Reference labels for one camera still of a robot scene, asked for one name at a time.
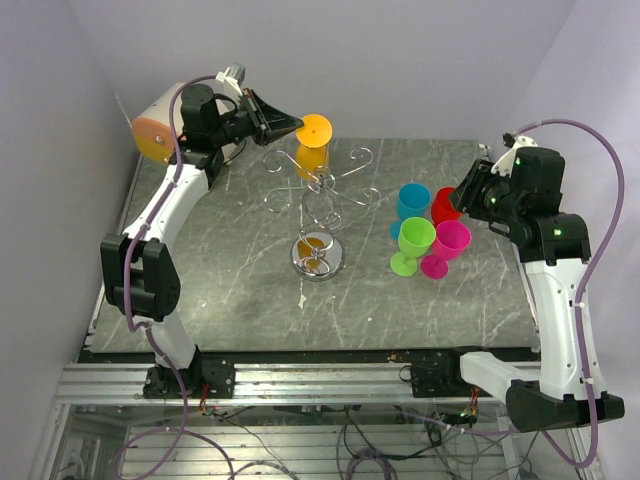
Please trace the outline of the blue plastic wine glass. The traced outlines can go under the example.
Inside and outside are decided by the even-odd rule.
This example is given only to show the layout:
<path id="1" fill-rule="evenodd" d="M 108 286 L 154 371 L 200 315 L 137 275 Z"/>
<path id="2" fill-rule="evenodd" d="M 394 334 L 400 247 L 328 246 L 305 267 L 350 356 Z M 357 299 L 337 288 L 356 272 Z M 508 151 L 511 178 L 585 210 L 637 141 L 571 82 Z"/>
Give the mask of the blue plastic wine glass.
<path id="1" fill-rule="evenodd" d="M 402 223 L 410 217 L 423 217 L 431 202 L 428 188 L 419 183 L 408 183 L 398 192 L 396 213 L 398 219 L 390 226 L 390 236 L 397 240 Z"/>

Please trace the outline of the orange plastic wine glass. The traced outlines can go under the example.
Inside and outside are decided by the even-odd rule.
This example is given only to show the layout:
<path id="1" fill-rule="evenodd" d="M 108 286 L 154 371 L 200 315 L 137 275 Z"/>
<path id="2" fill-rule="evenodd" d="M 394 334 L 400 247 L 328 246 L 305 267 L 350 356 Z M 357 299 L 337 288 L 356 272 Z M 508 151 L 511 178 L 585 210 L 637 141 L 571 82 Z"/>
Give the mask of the orange plastic wine glass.
<path id="1" fill-rule="evenodd" d="M 303 126 L 296 131 L 299 142 L 295 161 L 297 175 L 307 181 L 329 166 L 328 146 L 333 137 L 331 122 L 320 114 L 308 114 L 302 118 Z"/>

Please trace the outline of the red plastic wine glass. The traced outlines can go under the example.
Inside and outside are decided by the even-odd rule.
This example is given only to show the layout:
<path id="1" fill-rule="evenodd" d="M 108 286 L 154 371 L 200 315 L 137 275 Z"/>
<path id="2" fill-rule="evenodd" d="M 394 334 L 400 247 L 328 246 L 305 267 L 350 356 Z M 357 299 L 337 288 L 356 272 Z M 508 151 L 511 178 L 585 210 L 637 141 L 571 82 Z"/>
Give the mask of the red plastic wine glass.
<path id="1" fill-rule="evenodd" d="M 435 226 L 447 220 L 457 221 L 462 216 L 462 213 L 454 208 L 450 200 L 450 195 L 454 190 L 454 187 L 447 186 L 437 192 L 431 205 L 431 218 Z"/>

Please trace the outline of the green plastic wine glass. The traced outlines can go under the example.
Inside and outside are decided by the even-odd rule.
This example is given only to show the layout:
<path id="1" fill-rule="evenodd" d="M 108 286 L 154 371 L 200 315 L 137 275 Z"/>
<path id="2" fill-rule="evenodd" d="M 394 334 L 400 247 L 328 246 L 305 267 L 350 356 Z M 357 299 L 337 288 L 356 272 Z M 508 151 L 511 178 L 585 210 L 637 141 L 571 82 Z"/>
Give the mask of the green plastic wine glass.
<path id="1" fill-rule="evenodd" d="M 434 225 L 423 217 L 409 217 L 400 225 L 398 249 L 390 259 L 392 271 L 403 277 L 417 272 L 418 260 L 429 250 L 436 238 Z"/>

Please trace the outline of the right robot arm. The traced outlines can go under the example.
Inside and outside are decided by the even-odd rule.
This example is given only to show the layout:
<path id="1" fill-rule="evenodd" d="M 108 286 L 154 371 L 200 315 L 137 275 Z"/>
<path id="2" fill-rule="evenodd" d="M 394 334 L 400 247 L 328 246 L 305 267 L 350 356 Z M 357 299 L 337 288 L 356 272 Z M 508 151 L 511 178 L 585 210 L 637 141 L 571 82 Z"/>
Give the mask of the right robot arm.
<path id="1" fill-rule="evenodd" d="M 515 147 L 500 161 L 477 159 L 450 196 L 454 208 L 508 238 L 518 250 L 535 307 L 540 366 L 526 370 L 488 351 L 469 351 L 444 367 L 442 387 L 474 385 L 507 407 L 520 432 L 617 420 L 622 398 L 608 393 L 580 282 L 591 265 L 588 228 L 560 210 L 564 158 L 537 146 Z"/>

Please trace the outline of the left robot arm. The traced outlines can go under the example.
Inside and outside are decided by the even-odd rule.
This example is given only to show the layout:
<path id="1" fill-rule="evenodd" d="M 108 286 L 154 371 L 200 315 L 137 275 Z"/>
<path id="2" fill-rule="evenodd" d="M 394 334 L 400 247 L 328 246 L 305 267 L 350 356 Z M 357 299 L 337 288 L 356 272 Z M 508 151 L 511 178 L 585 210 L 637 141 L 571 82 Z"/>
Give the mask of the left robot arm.
<path id="1" fill-rule="evenodd" d="M 155 355 L 146 399 L 192 397 L 204 384 L 202 353 L 177 312 L 181 282 L 171 256 L 187 217 L 211 189 L 229 145 L 252 139 L 265 146 L 303 126 L 236 81 L 223 82 L 220 92 L 216 82 L 177 83 L 148 108 L 150 119 L 135 119 L 138 148 L 149 152 L 146 141 L 159 148 L 165 177 L 137 219 L 100 244 L 106 300 L 130 332 L 145 334 Z"/>

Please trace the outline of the pink plastic wine glass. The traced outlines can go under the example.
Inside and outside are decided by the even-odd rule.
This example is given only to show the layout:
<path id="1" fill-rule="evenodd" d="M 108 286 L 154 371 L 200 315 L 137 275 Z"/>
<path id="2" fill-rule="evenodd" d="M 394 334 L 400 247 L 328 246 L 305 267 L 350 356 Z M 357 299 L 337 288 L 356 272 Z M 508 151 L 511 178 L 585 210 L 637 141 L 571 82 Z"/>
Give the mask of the pink plastic wine glass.
<path id="1" fill-rule="evenodd" d="M 436 227 L 431 253 L 421 260 L 420 268 L 428 278 L 440 280 L 449 273 L 448 263 L 458 258 L 471 244 L 472 234 L 457 220 L 445 220 Z"/>

